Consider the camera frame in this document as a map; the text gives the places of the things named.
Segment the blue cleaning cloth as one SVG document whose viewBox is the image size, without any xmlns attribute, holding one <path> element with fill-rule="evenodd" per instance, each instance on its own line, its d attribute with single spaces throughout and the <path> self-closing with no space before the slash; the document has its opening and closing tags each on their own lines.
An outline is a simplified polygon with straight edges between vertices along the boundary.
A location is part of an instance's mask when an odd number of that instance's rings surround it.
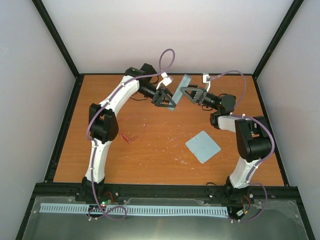
<svg viewBox="0 0 320 240">
<path fill-rule="evenodd" d="M 205 131 L 199 132 L 185 145 L 201 164 L 221 151 L 220 146 Z"/>
</svg>

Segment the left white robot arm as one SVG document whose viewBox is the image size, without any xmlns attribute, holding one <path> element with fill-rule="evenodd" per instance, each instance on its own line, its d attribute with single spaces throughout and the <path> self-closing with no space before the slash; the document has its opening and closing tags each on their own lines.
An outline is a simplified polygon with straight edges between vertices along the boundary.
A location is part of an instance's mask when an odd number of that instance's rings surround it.
<svg viewBox="0 0 320 240">
<path fill-rule="evenodd" d="M 117 115 L 134 93 L 141 93 L 150 98 L 156 107 L 175 108 L 173 94 L 167 86 L 172 78 L 167 70 L 159 73 L 148 72 L 147 64 L 142 69 L 130 67 L 126 70 L 120 83 L 99 104 L 89 107 L 89 120 L 86 138 L 91 141 L 91 153 L 87 172 L 82 185 L 87 189 L 86 195 L 92 201 L 99 201 L 104 195 L 105 164 L 112 141 L 119 132 Z"/>
</svg>

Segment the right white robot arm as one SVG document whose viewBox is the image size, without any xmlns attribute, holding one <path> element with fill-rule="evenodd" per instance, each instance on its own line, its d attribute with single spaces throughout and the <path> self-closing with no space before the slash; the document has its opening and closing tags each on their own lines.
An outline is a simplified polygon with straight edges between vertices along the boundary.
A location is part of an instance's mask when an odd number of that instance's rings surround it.
<svg viewBox="0 0 320 240">
<path fill-rule="evenodd" d="M 235 133 L 239 160 L 226 179 L 224 197 L 230 203 L 238 202 L 249 194 L 251 179 L 260 164 L 274 153 L 275 141 L 266 119 L 233 114 L 236 97 L 232 94 L 215 95 L 196 85 L 182 87 L 181 92 L 193 104 L 215 110 L 210 114 L 211 126 Z"/>
</svg>

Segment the metal front plate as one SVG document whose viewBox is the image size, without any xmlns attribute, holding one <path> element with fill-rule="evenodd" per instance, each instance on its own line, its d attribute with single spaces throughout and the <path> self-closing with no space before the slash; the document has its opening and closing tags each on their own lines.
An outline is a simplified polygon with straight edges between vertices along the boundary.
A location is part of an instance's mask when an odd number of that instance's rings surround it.
<svg viewBox="0 0 320 240">
<path fill-rule="evenodd" d="M 242 219 L 209 216 L 104 217 L 91 212 L 40 213 L 40 204 L 87 204 L 72 197 L 35 199 L 24 240 L 306 240 L 307 231 L 294 200 L 256 200 Z M 124 206 L 223 207 L 195 199 L 131 198 Z"/>
</svg>

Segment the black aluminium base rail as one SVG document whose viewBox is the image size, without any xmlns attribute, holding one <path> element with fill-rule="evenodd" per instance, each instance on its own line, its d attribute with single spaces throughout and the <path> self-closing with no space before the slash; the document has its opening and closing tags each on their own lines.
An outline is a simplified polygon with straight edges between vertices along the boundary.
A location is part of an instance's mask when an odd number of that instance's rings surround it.
<svg viewBox="0 0 320 240">
<path fill-rule="evenodd" d="M 261 186 L 251 186 L 236 196 L 226 196 L 223 186 L 214 185 L 143 185 L 143 184 L 103 184 L 95 188 L 99 201 L 113 199 L 123 204 L 124 200 L 140 199 L 194 199 L 210 204 L 239 205 L 250 200 L 265 200 L 265 192 Z M 37 197 L 74 197 L 77 202 L 94 202 L 90 186 L 81 183 L 37 183 L 31 199 Z"/>
</svg>

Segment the black frame post right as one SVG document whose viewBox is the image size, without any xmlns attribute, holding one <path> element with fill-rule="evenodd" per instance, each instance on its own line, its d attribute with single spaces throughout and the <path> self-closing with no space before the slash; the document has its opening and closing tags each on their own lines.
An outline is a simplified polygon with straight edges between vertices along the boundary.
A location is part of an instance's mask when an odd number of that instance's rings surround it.
<svg viewBox="0 0 320 240">
<path fill-rule="evenodd" d="M 289 25 L 295 18 L 297 12 L 299 11 L 300 7 L 302 6 L 304 0 L 293 0 L 289 9 L 287 10 L 286 14 L 284 15 L 279 27 L 277 28 L 275 34 L 273 35 L 270 43 L 268 44 L 265 52 L 263 53 L 258 65 L 256 66 L 255 70 L 253 71 L 252 77 L 254 80 L 257 80 L 260 74 L 262 73 L 264 67 L 266 66 L 267 62 L 271 58 L 273 52 L 277 48 L 278 44 L 280 43 L 282 37 L 284 36 L 285 32 L 287 31 Z"/>
</svg>

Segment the black frame post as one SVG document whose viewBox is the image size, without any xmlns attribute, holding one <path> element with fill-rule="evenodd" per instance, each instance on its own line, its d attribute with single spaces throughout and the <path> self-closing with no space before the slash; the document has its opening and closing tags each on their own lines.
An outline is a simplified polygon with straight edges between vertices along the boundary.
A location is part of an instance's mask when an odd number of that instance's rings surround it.
<svg viewBox="0 0 320 240">
<path fill-rule="evenodd" d="M 285 32 L 287 31 L 289 25 L 295 18 L 297 12 L 299 11 L 300 7 L 302 6 L 304 0 L 293 0 L 289 9 L 287 10 L 286 14 L 284 15 L 279 27 L 277 28 L 275 34 L 273 35 L 270 43 L 268 44 L 265 52 L 263 53 L 258 65 L 256 66 L 255 70 L 253 71 L 252 77 L 254 80 L 257 80 L 260 74 L 262 73 L 264 67 L 266 66 L 267 62 L 271 58 L 273 52 L 277 48 L 278 44 L 280 43 L 282 37 L 284 36 Z"/>
<path fill-rule="evenodd" d="M 69 53 L 65 43 L 63 42 L 50 14 L 48 13 L 42 0 L 32 0 L 33 5 L 35 6 L 38 14 L 40 15 L 43 23 L 45 24 L 47 30 L 49 31 L 52 39 L 54 40 L 56 46 L 58 47 L 62 57 L 64 58 L 67 66 L 69 67 L 72 75 L 77 79 L 80 76 L 80 73 Z"/>
</svg>

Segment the black frame post left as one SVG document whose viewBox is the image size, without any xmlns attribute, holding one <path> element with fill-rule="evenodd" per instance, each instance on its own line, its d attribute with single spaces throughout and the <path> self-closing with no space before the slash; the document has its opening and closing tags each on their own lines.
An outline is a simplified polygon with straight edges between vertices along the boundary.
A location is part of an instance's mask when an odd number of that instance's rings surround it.
<svg viewBox="0 0 320 240">
<path fill-rule="evenodd" d="M 69 53 L 65 43 L 63 42 L 50 14 L 48 13 L 42 0 L 32 0 L 33 5 L 35 6 L 38 14 L 40 15 L 43 23 L 45 24 L 47 30 L 49 31 L 52 39 L 54 40 L 56 46 L 58 47 L 62 57 L 64 58 L 67 66 L 69 67 L 72 75 L 77 79 L 80 76 L 80 73 Z"/>
</svg>

